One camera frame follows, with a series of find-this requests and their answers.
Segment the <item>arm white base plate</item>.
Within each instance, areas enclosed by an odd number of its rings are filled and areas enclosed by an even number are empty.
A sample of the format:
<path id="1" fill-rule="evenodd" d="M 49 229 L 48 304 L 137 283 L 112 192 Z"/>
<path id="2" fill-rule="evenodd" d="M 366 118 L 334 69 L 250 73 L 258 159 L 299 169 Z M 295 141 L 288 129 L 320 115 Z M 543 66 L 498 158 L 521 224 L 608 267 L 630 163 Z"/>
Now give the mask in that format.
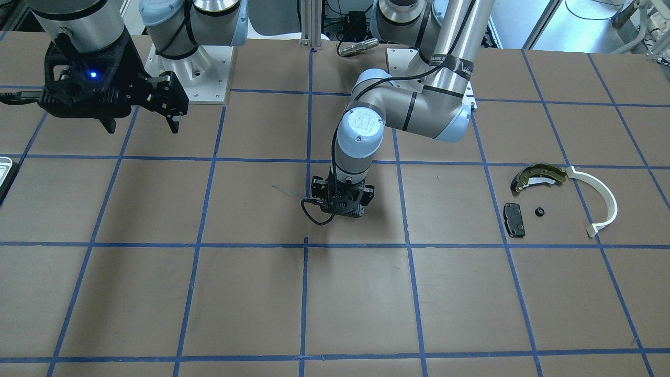
<path id="1" fill-rule="evenodd" d="M 199 46 L 190 57 L 170 60 L 157 55 L 155 46 L 151 46 L 144 68 L 151 76 L 175 72 L 191 104 L 224 105 L 234 52 L 232 46 Z"/>
<path id="2" fill-rule="evenodd" d="M 394 77 L 409 77 L 428 71 L 429 66 L 423 62 L 417 49 L 387 48 L 388 74 Z M 426 78 L 395 80 L 394 86 L 414 92 L 420 92 Z M 462 103 L 469 105 L 475 112 L 478 109 L 472 83 L 468 82 Z"/>

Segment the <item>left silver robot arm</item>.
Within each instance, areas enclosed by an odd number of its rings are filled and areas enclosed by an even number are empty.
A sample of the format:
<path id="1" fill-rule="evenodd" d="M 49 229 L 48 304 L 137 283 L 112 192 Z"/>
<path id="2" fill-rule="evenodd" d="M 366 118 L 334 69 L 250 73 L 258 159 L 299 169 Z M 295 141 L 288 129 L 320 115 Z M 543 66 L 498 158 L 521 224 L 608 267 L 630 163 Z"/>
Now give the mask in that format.
<path id="1" fill-rule="evenodd" d="M 331 216 L 361 217 L 375 195 L 365 179 L 386 127 L 449 142 L 463 137 L 471 116 L 463 98 L 494 4 L 448 1 L 440 9 L 433 1 L 373 3 L 373 34 L 416 48 L 421 67 L 404 78 L 382 69 L 359 75 L 333 132 L 328 178 L 314 176 L 302 204 Z M 402 80 L 421 84 L 400 88 Z"/>

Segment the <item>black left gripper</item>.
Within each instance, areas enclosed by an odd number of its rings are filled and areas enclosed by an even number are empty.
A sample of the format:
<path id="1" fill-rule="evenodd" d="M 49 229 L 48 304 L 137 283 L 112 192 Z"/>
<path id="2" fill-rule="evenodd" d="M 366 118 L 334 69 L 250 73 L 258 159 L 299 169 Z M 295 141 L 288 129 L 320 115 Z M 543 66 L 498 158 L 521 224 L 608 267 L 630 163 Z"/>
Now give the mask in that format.
<path id="1" fill-rule="evenodd" d="M 366 185 L 365 181 L 351 184 L 340 182 L 335 176 L 327 179 L 312 176 L 311 179 L 311 198 L 325 213 L 360 218 L 374 196 L 375 187 Z"/>

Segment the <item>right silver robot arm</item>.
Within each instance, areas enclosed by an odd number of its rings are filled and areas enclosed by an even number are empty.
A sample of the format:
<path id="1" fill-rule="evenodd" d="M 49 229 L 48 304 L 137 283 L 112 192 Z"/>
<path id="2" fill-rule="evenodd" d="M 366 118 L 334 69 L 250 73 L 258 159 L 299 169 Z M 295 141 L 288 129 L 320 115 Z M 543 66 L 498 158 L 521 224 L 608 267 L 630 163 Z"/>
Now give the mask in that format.
<path id="1" fill-rule="evenodd" d="M 227 100 L 235 46 L 247 40 L 246 1 L 28 1 L 52 39 L 44 86 L 2 94 L 55 117 L 116 120 L 140 106 L 172 133 L 191 104 Z"/>

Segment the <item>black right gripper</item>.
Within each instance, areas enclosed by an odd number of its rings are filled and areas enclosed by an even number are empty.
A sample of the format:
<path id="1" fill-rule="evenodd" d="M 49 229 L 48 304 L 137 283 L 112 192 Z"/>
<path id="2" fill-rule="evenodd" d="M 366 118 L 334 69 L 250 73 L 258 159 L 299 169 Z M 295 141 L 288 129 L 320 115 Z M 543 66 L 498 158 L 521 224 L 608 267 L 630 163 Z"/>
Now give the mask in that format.
<path id="1" fill-rule="evenodd" d="M 178 133 L 189 98 L 175 72 L 149 77 L 127 31 L 107 48 L 90 53 L 77 51 L 72 38 L 71 33 L 60 32 L 46 52 L 44 110 L 55 117 L 99 118 L 114 134 L 115 118 L 128 116 L 132 105 L 149 101 L 148 109 L 163 115 L 170 131 Z"/>

